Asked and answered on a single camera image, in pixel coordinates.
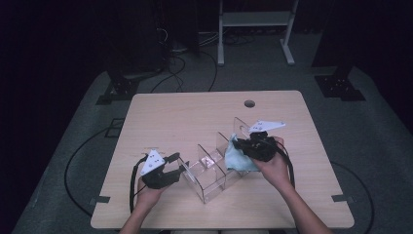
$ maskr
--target dark background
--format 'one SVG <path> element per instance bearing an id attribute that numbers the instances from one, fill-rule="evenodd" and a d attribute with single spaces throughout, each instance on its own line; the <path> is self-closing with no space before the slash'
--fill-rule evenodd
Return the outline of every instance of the dark background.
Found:
<path id="1" fill-rule="evenodd" d="M 115 6 L 115 1 L 99 2 Z M 191 9 L 197 10 L 197 25 L 191 26 L 217 29 L 217 0 L 172 2 L 176 5 L 168 8 L 190 3 Z M 285 7 L 288 1 L 250 2 L 229 0 L 225 6 L 262 11 Z M 119 4 L 116 7 L 121 12 L 128 9 Z M 112 56 L 139 69 L 162 66 L 161 62 L 145 64 L 147 60 L 138 54 L 145 52 L 139 49 L 128 54 L 133 50 L 128 44 L 132 32 L 123 28 L 125 19 L 116 18 L 113 11 L 105 15 L 105 9 L 107 6 L 83 1 L 0 3 L 2 233 L 13 230 L 84 93 L 106 70 L 107 58 Z M 294 24 L 296 33 L 324 29 L 314 66 L 337 65 L 350 55 L 354 64 L 372 77 L 410 131 L 412 9 L 410 1 L 401 0 L 336 0 L 334 5 L 326 0 L 302 0 Z M 173 24 L 170 9 L 163 5 L 162 10 L 157 16 L 160 21 L 155 23 Z"/>

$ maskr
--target small circular object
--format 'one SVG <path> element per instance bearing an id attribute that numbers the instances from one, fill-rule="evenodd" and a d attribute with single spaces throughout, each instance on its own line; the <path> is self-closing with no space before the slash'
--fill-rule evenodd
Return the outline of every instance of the small circular object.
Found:
<path id="1" fill-rule="evenodd" d="M 244 101 L 244 105 L 245 105 L 246 107 L 248 107 L 248 108 L 252 108 L 252 107 L 255 106 L 255 101 L 253 101 L 253 100 L 246 100 L 246 101 Z"/>

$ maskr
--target forearm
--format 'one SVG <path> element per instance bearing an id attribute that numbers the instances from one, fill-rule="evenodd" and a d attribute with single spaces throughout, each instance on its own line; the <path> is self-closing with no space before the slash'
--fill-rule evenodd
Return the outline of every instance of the forearm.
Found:
<path id="1" fill-rule="evenodd" d="M 286 201 L 300 233 L 332 233 L 292 186 L 285 186 L 279 189 L 279 192 Z"/>
<path id="2" fill-rule="evenodd" d="M 142 208 L 136 206 L 131 216 L 128 218 L 127 222 L 125 222 L 124 226 L 122 227 L 120 234 L 138 234 L 140 231 L 140 226 L 143 223 L 143 220 L 146 218 L 150 211 L 150 208 Z"/>

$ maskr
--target shelf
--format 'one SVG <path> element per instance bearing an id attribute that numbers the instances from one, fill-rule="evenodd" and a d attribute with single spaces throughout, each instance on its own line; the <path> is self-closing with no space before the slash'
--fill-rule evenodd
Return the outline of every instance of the shelf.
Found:
<path id="1" fill-rule="evenodd" d="M 223 26 L 277 26 L 288 25 L 291 12 L 224 13 Z"/>

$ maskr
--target white metal stand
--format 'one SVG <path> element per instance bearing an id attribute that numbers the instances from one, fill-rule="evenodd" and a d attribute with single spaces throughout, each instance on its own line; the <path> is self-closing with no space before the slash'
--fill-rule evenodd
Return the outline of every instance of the white metal stand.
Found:
<path id="1" fill-rule="evenodd" d="M 282 51 L 289 65 L 295 64 L 291 51 L 288 48 L 288 40 L 291 35 L 292 25 L 294 24 L 295 13 L 299 0 L 294 0 L 290 12 L 242 12 L 224 13 L 223 0 L 219 3 L 219 39 L 218 39 L 218 65 L 224 65 L 224 44 L 223 28 L 226 26 L 278 26 L 286 25 L 286 33 L 280 40 Z"/>

